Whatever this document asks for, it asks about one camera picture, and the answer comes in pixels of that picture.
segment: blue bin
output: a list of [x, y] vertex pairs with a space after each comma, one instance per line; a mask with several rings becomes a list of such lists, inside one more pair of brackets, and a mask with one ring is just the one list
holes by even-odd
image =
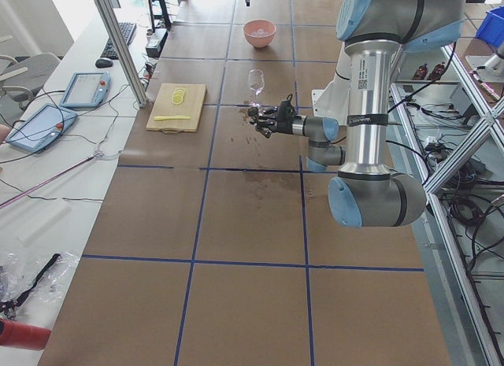
[[485, 21], [476, 32], [476, 37], [493, 46], [501, 46], [504, 42], [504, 6], [487, 12]]

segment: white table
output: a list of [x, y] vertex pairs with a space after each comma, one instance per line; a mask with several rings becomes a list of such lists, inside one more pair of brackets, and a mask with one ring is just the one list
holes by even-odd
[[[118, 13], [117, 16], [119, 20], [138, 21], [136, 36], [129, 50], [137, 71], [140, 71], [147, 58], [145, 55], [146, 28], [143, 25], [148, 24], [148, 17], [139, 13], [133, 15]], [[96, 17], [76, 40], [47, 81], [45, 91], [64, 90], [74, 72], [95, 71], [107, 71], [111, 75], [111, 85], [106, 100], [124, 89], [128, 82], [119, 61], [114, 61], [112, 68], [95, 67], [95, 60], [100, 56], [107, 39], [108, 35], [102, 20]], [[51, 97], [59, 103], [62, 95], [52, 94]], [[37, 109], [50, 102], [47, 96], [36, 99], [22, 119], [30, 117]], [[117, 116], [108, 139], [101, 146], [105, 155], [116, 155], [126, 143], [138, 106], [129, 87], [113, 99], [111, 104], [118, 115], [112, 107], [104, 105], [79, 117], [66, 134], [82, 135], [93, 142], [98, 142], [104, 138]], [[91, 144], [82, 137], [63, 136], [39, 155], [2, 164], [3, 171], [0, 172], [0, 179], [21, 190], [27, 190], [86, 159], [93, 154], [94, 150], [95, 144]], [[11, 145], [0, 146], [0, 161], [15, 159], [26, 154]], [[14, 266], [27, 265], [26, 268], [19, 268], [16, 274], [21, 275], [21, 271], [24, 270], [25, 278], [30, 281], [54, 253], [63, 254], [62, 260], [65, 261], [55, 265], [53, 269], [54, 274], [59, 275], [55, 291], [47, 292], [49, 283], [46, 282], [46, 289], [36, 290], [17, 311], [17, 319], [21, 323], [52, 328], [72, 280], [76, 264], [100, 210], [101, 201], [66, 201], [62, 198], [102, 200], [116, 166], [117, 157], [111, 160], [95, 159], [87, 162], [32, 194], [57, 198], [57, 200], [22, 198], [0, 210], [0, 233], [2, 233], [0, 265], [3, 263], [7, 265], [7, 268], [12, 267], [12, 263], [6, 264], [6, 259], [9, 259], [8, 254], [11, 253], [13, 258], [18, 259]], [[0, 202], [6, 201], [17, 193], [13, 188], [0, 183]], [[36, 365], [41, 355], [42, 352], [0, 346], [0, 364]]]

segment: blue and white device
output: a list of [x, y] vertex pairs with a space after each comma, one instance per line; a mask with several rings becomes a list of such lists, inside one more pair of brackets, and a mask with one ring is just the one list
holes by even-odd
[[77, 113], [52, 104], [45, 104], [20, 128], [9, 134], [6, 143], [31, 153], [44, 151], [73, 125]]
[[76, 72], [66, 88], [60, 106], [73, 110], [94, 109], [103, 102], [109, 86], [108, 72]]

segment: black keyboard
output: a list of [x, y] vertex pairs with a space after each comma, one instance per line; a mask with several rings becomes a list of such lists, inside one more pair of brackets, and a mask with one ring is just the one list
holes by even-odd
[[[134, 38], [136, 24], [133, 24], [131, 22], [120, 22], [119, 29], [121, 34], [123, 35], [124, 41], [126, 42], [127, 45], [129, 45]], [[105, 44], [105, 48], [103, 49], [101, 57], [107, 57], [109, 59], [119, 59], [116, 50], [113, 48], [112, 39], [109, 39], [107, 41], [107, 44]]]

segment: cutting board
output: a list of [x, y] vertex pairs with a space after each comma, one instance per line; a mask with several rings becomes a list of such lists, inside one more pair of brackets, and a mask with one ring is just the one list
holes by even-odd
[[[185, 89], [183, 102], [179, 105], [172, 103], [172, 95], [177, 88]], [[162, 84], [147, 121], [146, 129], [149, 131], [196, 132], [205, 93], [205, 84]], [[156, 116], [189, 116], [190, 120], [154, 120]]]

